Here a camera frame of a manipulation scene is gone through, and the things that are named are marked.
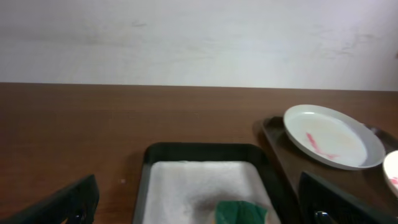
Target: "pink mark on plate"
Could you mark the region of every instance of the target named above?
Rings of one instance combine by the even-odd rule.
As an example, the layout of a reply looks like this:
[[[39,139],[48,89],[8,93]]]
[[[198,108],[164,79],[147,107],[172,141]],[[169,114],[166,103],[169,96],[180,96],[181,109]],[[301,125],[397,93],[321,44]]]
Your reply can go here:
[[[311,145],[315,149],[315,152],[317,154],[327,156],[327,158],[329,158],[331,160],[335,159],[336,157],[339,157],[339,155],[336,155],[336,154],[327,154],[327,153],[322,152],[322,150],[318,147],[317,142],[315,142],[314,138],[312,137],[312,135],[310,133],[307,133],[307,137],[310,140]]]
[[[392,182],[394,185],[398,185],[398,178],[397,178],[397,177],[393,177],[393,178],[391,178],[390,180],[391,180],[391,182]]]

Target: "white plate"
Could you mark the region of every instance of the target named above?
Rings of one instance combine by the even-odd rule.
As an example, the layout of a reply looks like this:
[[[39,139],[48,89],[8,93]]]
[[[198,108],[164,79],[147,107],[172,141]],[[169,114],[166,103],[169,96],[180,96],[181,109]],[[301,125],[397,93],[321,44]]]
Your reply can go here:
[[[398,151],[390,152],[383,162],[384,178],[392,192],[398,197]]]
[[[285,112],[284,124],[299,149],[329,166],[365,169],[379,165],[386,155],[379,138],[365,125],[329,108],[293,106]]]

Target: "plate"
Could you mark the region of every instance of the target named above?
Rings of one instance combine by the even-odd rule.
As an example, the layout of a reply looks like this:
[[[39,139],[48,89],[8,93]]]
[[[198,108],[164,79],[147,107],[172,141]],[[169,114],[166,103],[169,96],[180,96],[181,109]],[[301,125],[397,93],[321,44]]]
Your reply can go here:
[[[384,178],[392,192],[398,197],[398,151],[390,152],[383,162]]]
[[[383,144],[365,125],[338,111],[298,105],[284,115],[289,139],[312,158],[332,167],[360,170],[379,165]]]

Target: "brown tray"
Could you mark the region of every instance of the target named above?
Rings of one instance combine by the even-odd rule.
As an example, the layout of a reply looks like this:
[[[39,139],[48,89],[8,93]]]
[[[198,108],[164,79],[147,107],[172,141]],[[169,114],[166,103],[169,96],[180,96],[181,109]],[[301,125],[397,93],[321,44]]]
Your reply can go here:
[[[271,145],[272,150],[268,153],[273,153],[272,156],[276,157],[273,165],[282,170],[285,181],[296,196],[300,175],[303,171],[308,171],[329,180],[364,203],[398,217],[398,200],[384,180],[382,165],[356,171],[330,167],[306,155],[290,141],[282,117],[266,119],[261,127]],[[390,134],[372,126],[367,127],[382,141],[386,153],[398,149],[398,141]]]

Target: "brown table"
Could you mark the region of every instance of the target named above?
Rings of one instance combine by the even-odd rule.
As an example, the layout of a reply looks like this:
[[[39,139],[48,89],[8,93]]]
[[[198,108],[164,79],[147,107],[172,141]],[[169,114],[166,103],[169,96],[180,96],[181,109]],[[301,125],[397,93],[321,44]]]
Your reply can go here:
[[[398,93],[376,91],[3,83],[0,218],[95,174],[96,223],[130,223],[152,143],[259,145],[254,124],[297,104],[327,106],[398,136],[397,103]]]

